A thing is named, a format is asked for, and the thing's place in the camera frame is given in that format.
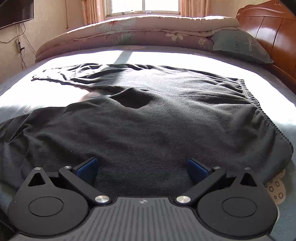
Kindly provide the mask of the folded floral quilt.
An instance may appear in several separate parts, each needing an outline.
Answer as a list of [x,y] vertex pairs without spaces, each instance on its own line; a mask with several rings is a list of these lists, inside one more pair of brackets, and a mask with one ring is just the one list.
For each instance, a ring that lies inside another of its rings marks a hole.
[[221,30],[237,30],[239,21],[228,16],[188,18],[129,16],[71,30],[44,43],[35,61],[78,50],[113,46],[168,46],[212,50],[210,39]]

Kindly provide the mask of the pink curtain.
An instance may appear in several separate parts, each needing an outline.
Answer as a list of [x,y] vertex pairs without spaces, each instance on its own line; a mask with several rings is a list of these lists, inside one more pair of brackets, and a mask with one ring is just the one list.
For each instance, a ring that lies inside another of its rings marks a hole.
[[209,8],[210,0],[180,0],[180,13],[184,17],[205,17]]
[[82,0],[84,25],[91,25],[105,20],[104,0]]

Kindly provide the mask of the wooden headboard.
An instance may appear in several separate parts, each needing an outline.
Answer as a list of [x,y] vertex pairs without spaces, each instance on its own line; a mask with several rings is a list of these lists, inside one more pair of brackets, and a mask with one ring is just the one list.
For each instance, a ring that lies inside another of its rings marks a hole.
[[281,1],[266,1],[240,8],[236,19],[274,61],[267,69],[295,91],[295,15]]

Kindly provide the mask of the grey patterned bed sheet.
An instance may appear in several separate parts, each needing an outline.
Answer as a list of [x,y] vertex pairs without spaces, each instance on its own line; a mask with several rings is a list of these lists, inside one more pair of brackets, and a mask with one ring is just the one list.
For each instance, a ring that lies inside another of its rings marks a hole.
[[67,106],[95,97],[91,91],[54,82],[33,81],[47,69],[82,63],[149,64],[187,68],[245,81],[264,112],[295,143],[295,94],[262,66],[227,55],[177,47],[114,46],[69,52],[42,60],[1,83],[1,121],[38,108]]

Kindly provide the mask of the wall power strip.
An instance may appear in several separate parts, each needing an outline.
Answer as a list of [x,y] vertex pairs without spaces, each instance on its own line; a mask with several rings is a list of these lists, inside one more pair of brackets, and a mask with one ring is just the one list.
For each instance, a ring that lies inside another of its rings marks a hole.
[[22,46],[20,40],[16,40],[16,48],[19,53],[21,53],[25,49],[25,47]]

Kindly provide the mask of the green grey pillow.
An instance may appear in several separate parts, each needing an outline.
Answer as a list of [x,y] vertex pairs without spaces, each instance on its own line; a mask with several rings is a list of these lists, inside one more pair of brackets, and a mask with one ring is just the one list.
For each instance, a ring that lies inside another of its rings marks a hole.
[[213,51],[223,52],[245,61],[273,64],[266,49],[249,33],[242,30],[220,30],[211,37]]

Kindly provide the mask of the black sweatpants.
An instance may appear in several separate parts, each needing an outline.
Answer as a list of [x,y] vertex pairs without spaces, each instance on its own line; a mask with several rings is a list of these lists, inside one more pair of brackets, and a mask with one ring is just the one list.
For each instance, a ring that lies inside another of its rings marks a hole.
[[190,188],[186,162],[252,169],[265,182],[293,147],[241,79],[169,66],[110,64],[46,69],[33,80],[93,88],[100,96],[36,109],[1,123],[1,181],[91,157],[95,186],[111,196],[175,196]]

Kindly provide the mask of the wall mounted television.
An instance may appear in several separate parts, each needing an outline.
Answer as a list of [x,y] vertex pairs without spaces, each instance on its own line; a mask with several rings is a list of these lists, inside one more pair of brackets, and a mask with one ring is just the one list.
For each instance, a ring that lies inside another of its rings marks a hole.
[[4,0],[0,5],[0,28],[34,18],[34,0]]

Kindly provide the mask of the left pink curtain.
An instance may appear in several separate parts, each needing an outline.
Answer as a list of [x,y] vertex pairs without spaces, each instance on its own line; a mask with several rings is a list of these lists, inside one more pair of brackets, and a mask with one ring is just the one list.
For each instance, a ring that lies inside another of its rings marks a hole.
[[82,0],[84,25],[91,25],[105,20],[104,0]]

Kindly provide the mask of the right pink curtain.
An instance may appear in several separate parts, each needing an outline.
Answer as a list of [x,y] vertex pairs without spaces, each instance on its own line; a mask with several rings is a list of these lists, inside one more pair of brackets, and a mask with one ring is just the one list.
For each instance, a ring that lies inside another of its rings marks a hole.
[[180,0],[180,13],[184,17],[205,17],[209,8],[210,0]]

